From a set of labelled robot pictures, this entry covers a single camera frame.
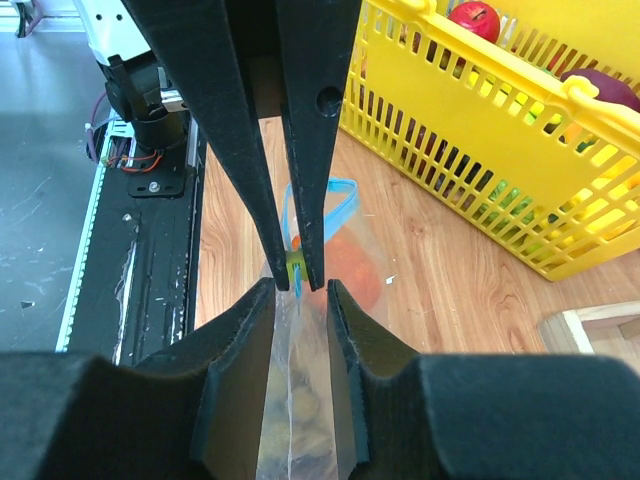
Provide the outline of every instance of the gray metal surface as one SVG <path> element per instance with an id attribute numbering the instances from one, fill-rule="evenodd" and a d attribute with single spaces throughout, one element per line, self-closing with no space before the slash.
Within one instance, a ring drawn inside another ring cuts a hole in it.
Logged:
<path id="1" fill-rule="evenodd" d="M 103 78 L 83 33 L 0 33 L 0 51 L 0 350 L 53 350 L 95 173 L 84 124 Z"/>

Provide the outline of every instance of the screw hole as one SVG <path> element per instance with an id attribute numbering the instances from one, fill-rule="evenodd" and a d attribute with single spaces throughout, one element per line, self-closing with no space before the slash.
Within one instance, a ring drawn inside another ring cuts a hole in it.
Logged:
<path id="1" fill-rule="evenodd" d="M 327 117 L 335 117 L 340 111 L 342 104 L 342 92 L 336 87 L 325 87 L 320 90 L 317 98 L 318 110 Z"/>

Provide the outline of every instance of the wooden table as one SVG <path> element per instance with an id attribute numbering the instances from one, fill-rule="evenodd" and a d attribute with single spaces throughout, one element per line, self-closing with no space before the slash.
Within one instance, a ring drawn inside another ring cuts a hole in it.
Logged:
<path id="1" fill-rule="evenodd" d="M 276 202 L 288 183 L 279 119 L 262 121 Z M 389 315 L 380 322 L 423 352 L 540 352 L 536 325 L 569 308 L 640 300 L 632 252 L 550 283 L 364 146 L 340 132 L 332 175 L 355 179 L 389 256 Z M 210 154 L 202 220 L 197 324 L 229 308 L 265 258 L 244 205 Z"/>

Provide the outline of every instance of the yellow plastic basket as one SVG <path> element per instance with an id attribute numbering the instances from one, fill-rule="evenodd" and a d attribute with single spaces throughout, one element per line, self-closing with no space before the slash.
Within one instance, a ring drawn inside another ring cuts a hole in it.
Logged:
<path id="1" fill-rule="evenodd" d="M 341 127 L 550 280 L 640 247 L 640 114 L 558 80 L 638 93 L 635 1 L 488 0 L 497 45 L 457 3 L 365 0 Z"/>

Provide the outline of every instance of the plastic bag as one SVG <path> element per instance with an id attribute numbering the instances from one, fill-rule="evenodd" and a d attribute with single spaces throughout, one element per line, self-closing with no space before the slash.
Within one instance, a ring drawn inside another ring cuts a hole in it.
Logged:
<path id="1" fill-rule="evenodd" d="M 285 193 L 285 248 L 297 250 L 291 187 Z M 329 179 L 325 201 L 325 279 L 340 279 L 361 308 L 386 316 L 385 259 L 360 209 L 353 180 Z M 292 288 L 278 292 L 257 478 L 337 478 L 325 289 L 311 292 L 295 267 Z"/>

